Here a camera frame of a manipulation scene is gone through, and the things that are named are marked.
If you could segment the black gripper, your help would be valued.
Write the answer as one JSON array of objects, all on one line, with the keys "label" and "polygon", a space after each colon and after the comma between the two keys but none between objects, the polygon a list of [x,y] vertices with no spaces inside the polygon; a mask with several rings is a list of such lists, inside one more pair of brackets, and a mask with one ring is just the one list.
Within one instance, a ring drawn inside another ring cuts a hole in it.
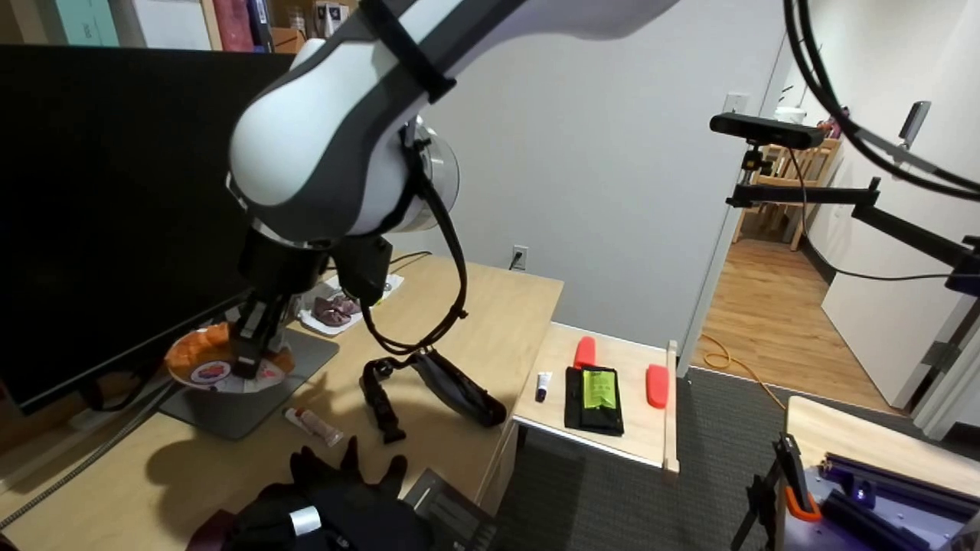
[{"label": "black gripper", "polygon": [[334,268],[347,293],[364,307],[373,307],[383,297],[388,260],[393,245],[383,236],[354,236],[334,249],[290,249],[258,229],[248,229],[238,266],[259,297],[252,297],[242,310],[242,318],[234,323],[234,372],[253,379],[259,371],[266,343],[273,336],[266,300],[302,293],[324,268]]}]

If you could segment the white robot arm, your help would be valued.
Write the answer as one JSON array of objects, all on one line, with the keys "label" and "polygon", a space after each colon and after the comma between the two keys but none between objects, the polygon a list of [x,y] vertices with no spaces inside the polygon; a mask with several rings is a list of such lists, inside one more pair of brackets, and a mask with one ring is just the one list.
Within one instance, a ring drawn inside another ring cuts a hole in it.
[{"label": "white robot arm", "polygon": [[421,171],[417,114],[488,50],[523,32],[615,41],[678,0],[357,0],[351,19],[301,46],[229,134],[225,190],[252,219],[253,284],[234,328],[234,371],[253,377],[281,310],[334,260],[347,278],[388,229],[442,208]]}]

